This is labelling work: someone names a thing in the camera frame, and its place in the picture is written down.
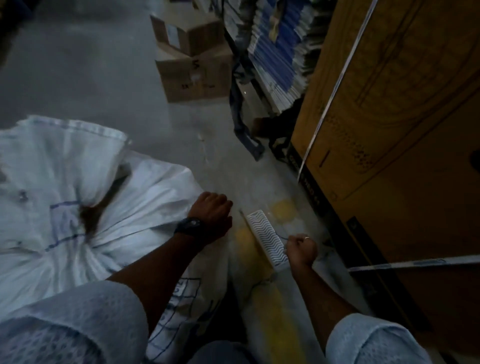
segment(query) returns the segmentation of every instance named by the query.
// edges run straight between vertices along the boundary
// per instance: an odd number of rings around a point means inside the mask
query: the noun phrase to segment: wristwatch
[[[176,232],[187,234],[195,238],[200,237],[204,231],[204,224],[198,218],[184,218],[175,229]]]

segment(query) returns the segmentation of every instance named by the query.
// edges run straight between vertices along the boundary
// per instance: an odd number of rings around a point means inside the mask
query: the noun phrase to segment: person's right hand
[[[318,255],[317,243],[305,234],[289,236],[285,248],[292,270],[311,267]]]
[[[227,199],[224,194],[213,194],[203,192],[195,201],[189,218],[199,219],[205,227],[204,245],[213,243],[224,236],[232,227],[232,216],[228,216],[232,209],[233,202]]]

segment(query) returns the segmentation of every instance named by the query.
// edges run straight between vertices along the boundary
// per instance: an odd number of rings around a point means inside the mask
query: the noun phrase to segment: concrete floor
[[[226,98],[166,102],[154,63],[155,40],[148,17],[153,6],[145,0],[42,1],[35,19],[20,30],[0,72],[0,127],[39,114],[120,129],[132,138],[132,149],[185,165],[204,189],[232,199],[234,231],[243,226],[239,208],[245,213],[261,208],[283,236],[306,232],[323,241],[328,232],[295,175],[269,152],[255,162],[236,139]],[[235,249],[232,267],[232,279],[245,281],[241,265],[236,265]],[[317,269],[368,312],[359,288],[335,253],[319,262]],[[274,285],[297,328],[307,362],[322,361],[290,272],[279,274]],[[256,323],[248,322],[249,317],[244,318],[253,350],[262,360],[274,362],[263,350],[264,341],[255,334]]]

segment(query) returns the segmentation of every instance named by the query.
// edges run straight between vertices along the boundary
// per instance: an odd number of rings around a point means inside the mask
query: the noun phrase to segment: person
[[[204,192],[162,246],[114,273],[25,306],[0,324],[0,363],[137,364],[182,273],[207,244],[232,227],[233,203]],[[330,363],[430,363],[409,331],[361,315],[312,269],[315,242],[290,236],[286,254],[317,339]],[[241,345],[215,341],[189,361],[254,363]]]

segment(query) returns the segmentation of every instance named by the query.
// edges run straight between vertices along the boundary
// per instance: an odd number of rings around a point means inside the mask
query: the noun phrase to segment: rolled-up sleeve
[[[82,347],[79,352],[87,348],[98,362],[139,363],[148,343],[142,303],[129,287],[111,281],[88,283],[25,306],[7,317],[0,331],[5,336],[0,354],[13,360],[12,351],[23,349],[22,362],[36,359],[39,350],[53,358],[66,348]],[[47,339],[40,338],[52,336],[61,337],[64,345],[45,345]]]
[[[403,326],[376,317],[344,317],[328,338],[330,364],[431,363],[427,352]]]

